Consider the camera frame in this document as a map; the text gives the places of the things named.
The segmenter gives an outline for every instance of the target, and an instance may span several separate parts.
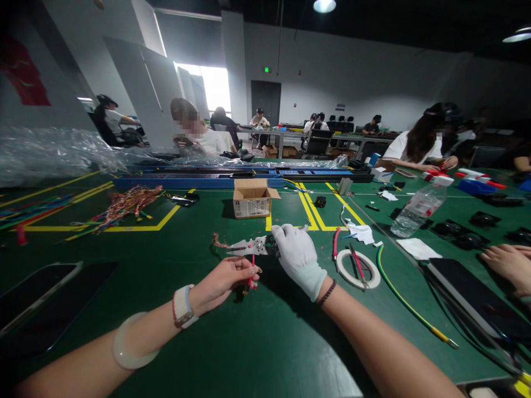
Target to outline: water bottle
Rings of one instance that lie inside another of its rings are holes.
[[[411,198],[394,220],[391,232],[396,236],[409,238],[446,200],[446,187],[454,179],[438,176],[432,181],[432,184],[422,188]]]

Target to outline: white tape roll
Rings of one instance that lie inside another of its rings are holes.
[[[369,269],[371,270],[371,273],[372,273],[372,279],[370,281],[367,281],[367,285],[369,286],[369,289],[375,289],[376,287],[378,287],[378,285],[380,284],[380,281],[381,281],[381,276],[380,276],[380,272],[378,271],[378,268],[375,266],[375,264],[370,261],[365,255],[361,254],[360,252],[356,252],[356,255],[358,256],[359,260],[363,260],[363,262],[369,267]],[[343,266],[343,259],[345,257],[352,257],[352,253],[350,250],[348,249],[345,249],[345,250],[342,250],[340,251],[338,254],[337,254],[337,259],[336,259],[336,267],[337,267],[337,272],[348,282],[350,283],[352,286],[354,287],[357,287],[358,289],[365,289],[364,285],[363,285],[363,282],[359,279],[356,279],[355,277],[353,277],[352,275],[350,275],[347,270],[345,269],[345,267]]]

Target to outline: green workbench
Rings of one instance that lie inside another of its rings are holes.
[[[500,182],[511,184],[508,175],[492,170],[489,173]],[[76,233],[66,230],[70,222],[86,221],[107,208],[108,193],[113,189],[105,185],[109,180],[108,176],[94,174],[71,183],[65,181],[65,185],[42,193],[38,193],[42,187],[0,191],[0,195],[4,194],[0,206],[37,193],[9,207],[56,194],[73,193],[81,198],[76,205],[33,224],[33,230],[28,228],[29,244],[24,247],[16,245],[15,233],[0,235],[0,244],[7,245],[0,249],[0,292],[57,261],[84,261],[87,265],[118,261],[120,264],[50,353],[12,366],[14,380],[27,377],[52,360],[118,327],[128,316],[156,308],[168,301],[179,287],[198,283],[223,257],[222,249],[211,246],[213,232],[219,232],[221,240],[228,243],[268,233],[265,218],[234,219],[232,191],[200,190],[196,191],[200,201],[194,207],[175,211],[173,203],[159,199],[146,209],[153,220],[136,224],[130,219],[120,232],[55,244]],[[416,192],[427,183],[398,175],[393,181],[407,183],[403,191],[395,192],[398,201],[387,202],[377,197],[381,185],[376,183],[353,184],[355,196],[342,199],[372,227],[375,240],[384,242],[382,263],[394,286],[421,315],[453,339],[459,350],[433,336],[396,299],[384,281],[375,290],[362,292],[337,274],[331,259],[333,230],[341,225],[342,203],[331,189],[336,184],[306,184],[306,188],[314,191],[309,194],[311,201],[318,195],[326,196],[326,207],[320,209],[312,209],[304,195],[279,190],[282,200],[273,203],[272,223],[300,226],[308,223],[306,218],[310,217],[313,229],[318,229],[309,233],[319,264],[357,300],[415,344],[455,383],[507,376],[467,342],[454,320],[447,317],[447,310],[439,306],[415,261],[394,242],[389,232],[390,213],[407,203],[408,192]],[[528,224],[530,202],[516,209],[495,208],[461,192],[456,185],[457,182],[448,189],[449,198],[433,215],[435,222],[451,218],[478,231],[492,244],[506,243],[503,238],[506,231]],[[516,188],[507,192],[512,197],[523,194]],[[380,212],[365,208],[371,201]],[[482,231],[470,225],[468,219],[476,211],[501,217],[499,227]],[[350,213],[346,216],[354,219]],[[322,231],[322,225],[329,231]],[[138,226],[152,227],[152,231],[137,231]],[[414,237],[422,239],[443,257],[459,260],[500,296],[506,294],[476,260],[478,251],[461,250],[430,231],[419,231]],[[375,247],[353,239],[348,241],[376,262]],[[346,244],[347,240],[340,240],[339,250]],[[243,300],[236,294],[230,297],[189,331],[170,341],[154,362],[131,376],[113,395],[337,397],[358,396],[359,386],[365,396],[373,396],[374,386],[340,330],[309,302],[276,259],[259,256],[257,264],[264,272],[256,292]]]

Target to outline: watch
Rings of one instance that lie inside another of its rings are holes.
[[[173,320],[175,321],[175,326],[180,329],[189,328],[190,325],[199,319],[194,315],[190,307],[190,302],[188,301],[188,292],[192,287],[194,285],[186,285],[173,294],[173,300],[171,302]]]

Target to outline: window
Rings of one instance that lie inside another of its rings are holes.
[[[228,90],[227,69],[210,66],[197,66],[188,64],[175,64],[175,69],[181,67],[186,69],[191,75],[202,76],[205,83],[206,103],[210,116],[217,107],[223,107],[228,117],[231,112],[231,95]]]

